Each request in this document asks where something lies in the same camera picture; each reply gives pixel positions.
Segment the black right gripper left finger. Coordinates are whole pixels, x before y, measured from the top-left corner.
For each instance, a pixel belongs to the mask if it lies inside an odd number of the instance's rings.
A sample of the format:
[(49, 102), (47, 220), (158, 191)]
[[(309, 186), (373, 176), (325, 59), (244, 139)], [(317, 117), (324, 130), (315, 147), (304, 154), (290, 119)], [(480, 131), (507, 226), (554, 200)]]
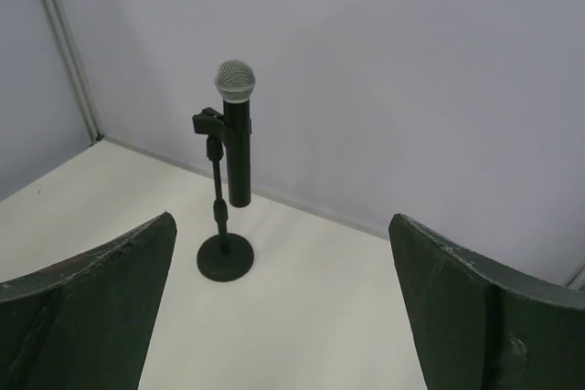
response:
[(163, 213), (2, 282), (2, 388), (137, 388), (175, 243), (175, 219)]

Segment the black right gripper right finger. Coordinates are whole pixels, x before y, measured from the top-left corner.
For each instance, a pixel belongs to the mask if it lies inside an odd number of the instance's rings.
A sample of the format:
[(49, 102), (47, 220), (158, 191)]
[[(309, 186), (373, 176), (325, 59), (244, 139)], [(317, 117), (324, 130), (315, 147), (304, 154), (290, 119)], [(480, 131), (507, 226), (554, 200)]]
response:
[(402, 214), (388, 234), (428, 388), (583, 388), (583, 292), (512, 269)]

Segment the black microphone stand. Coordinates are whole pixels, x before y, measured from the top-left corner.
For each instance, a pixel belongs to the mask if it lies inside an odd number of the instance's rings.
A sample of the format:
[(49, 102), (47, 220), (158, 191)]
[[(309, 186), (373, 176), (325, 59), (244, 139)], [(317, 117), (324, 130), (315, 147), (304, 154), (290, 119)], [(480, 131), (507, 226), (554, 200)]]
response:
[(212, 108), (205, 108), (192, 118), (194, 132), (207, 136), (207, 158), (212, 163), (215, 200), (214, 220), (216, 235), (203, 242), (197, 252), (197, 267), (207, 279), (231, 282), (245, 276), (253, 266), (254, 250), (243, 236), (228, 232), (228, 205), (223, 197), (220, 162), (224, 157), (223, 116)]

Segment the black microphone silver grille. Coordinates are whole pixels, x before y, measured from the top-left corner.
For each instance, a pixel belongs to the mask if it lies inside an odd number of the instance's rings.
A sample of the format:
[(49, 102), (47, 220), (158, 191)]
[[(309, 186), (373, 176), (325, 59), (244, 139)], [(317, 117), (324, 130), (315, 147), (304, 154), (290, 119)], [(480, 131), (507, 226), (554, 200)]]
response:
[(215, 85), (223, 100), (229, 202), (236, 208), (251, 201), (250, 97), (255, 84), (255, 74), (244, 61), (231, 59), (218, 67)]

